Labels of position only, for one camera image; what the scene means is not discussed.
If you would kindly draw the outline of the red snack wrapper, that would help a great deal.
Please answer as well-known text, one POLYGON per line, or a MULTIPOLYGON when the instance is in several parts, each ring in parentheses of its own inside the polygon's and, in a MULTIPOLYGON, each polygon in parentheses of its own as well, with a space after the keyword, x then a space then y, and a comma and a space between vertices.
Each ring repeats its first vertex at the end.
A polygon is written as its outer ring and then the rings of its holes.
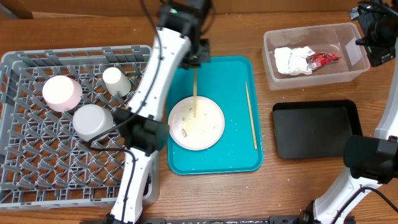
POLYGON ((325 52, 315 53, 306 58, 307 68, 310 70, 317 70, 326 64, 337 62, 341 57, 337 54, 328 54, 325 52))

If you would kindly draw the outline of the wooden chopstick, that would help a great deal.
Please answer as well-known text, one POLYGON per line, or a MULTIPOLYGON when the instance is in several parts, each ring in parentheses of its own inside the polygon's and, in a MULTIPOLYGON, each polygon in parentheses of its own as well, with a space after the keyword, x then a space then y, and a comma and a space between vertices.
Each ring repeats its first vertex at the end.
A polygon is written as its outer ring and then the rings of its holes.
POLYGON ((252 138, 253 138, 254 148, 255 148, 255 150, 257 150, 256 132, 254 129, 254 121, 253 121, 253 117, 252 117, 252 108, 251 108, 251 99, 250 99, 250 95, 249 95, 247 82, 245 82, 245 89, 246 89, 246 97, 247 97, 248 110, 249 110, 249 118, 250 118, 250 123, 251 123, 252 138))
POLYGON ((193 69, 193 116, 197 117, 198 99, 197 99, 197 68, 193 69))

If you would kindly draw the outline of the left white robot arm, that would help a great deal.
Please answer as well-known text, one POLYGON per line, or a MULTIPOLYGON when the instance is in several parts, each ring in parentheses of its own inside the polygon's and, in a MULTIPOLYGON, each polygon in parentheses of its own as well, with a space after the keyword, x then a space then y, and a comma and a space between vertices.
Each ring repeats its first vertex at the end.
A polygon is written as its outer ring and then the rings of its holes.
POLYGON ((118 197, 105 223, 138 223, 147 178, 165 145, 169 126, 162 122, 165 99, 178 67, 209 61, 209 41, 202 38, 211 1, 168 1, 154 24, 154 45, 146 70, 126 110, 114 112, 115 129, 124 138, 124 170, 118 197))

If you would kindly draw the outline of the large pink dinner plate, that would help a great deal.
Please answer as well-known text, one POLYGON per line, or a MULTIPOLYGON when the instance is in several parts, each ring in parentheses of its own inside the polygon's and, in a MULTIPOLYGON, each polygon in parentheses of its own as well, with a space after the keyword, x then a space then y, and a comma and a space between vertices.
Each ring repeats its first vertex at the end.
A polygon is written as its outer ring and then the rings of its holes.
POLYGON ((216 144, 225 128, 221 108, 202 96, 179 101, 171 109, 167 123, 174 142, 191 151, 201 151, 216 144))

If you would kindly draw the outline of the pale green bowl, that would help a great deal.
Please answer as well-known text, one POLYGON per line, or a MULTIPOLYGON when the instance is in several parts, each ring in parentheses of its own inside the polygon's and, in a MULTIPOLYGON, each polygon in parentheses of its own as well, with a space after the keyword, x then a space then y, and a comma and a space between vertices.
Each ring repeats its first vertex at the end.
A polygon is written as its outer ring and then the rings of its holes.
POLYGON ((98 105, 84 105, 73 115, 73 128, 78 137, 89 141, 113 127, 112 114, 98 105))

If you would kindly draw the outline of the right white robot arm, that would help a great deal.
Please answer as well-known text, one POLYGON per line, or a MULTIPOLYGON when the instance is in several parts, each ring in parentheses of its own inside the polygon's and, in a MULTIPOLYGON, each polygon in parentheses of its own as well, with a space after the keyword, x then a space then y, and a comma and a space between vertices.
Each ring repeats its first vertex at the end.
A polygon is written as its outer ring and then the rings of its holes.
MULTIPOLYGON (((397 1, 360 1, 350 11, 358 20, 373 67, 397 59, 397 1)), ((343 154, 344 168, 331 187, 293 220, 294 223, 354 223, 348 215, 370 192, 397 178, 397 74, 383 116, 373 137, 350 137, 343 154)))

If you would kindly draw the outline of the pale green cup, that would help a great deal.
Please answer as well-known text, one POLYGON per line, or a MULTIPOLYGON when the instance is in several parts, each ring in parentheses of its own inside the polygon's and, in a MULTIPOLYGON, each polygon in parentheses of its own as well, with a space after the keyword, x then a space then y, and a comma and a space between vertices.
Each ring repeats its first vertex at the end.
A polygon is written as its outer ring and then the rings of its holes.
POLYGON ((103 81, 111 95, 126 96, 131 91, 131 83, 120 69, 109 67, 103 72, 103 81))

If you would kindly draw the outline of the white paper napkin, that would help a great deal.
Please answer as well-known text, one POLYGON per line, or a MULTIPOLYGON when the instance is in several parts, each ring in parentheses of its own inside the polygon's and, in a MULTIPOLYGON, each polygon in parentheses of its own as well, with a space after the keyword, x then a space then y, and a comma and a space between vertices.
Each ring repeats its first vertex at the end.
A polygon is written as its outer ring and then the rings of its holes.
POLYGON ((310 75, 307 59, 315 52, 308 46, 302 48, 276 48, 274 50, 275 64, 279 73, 284 75, 310 75))

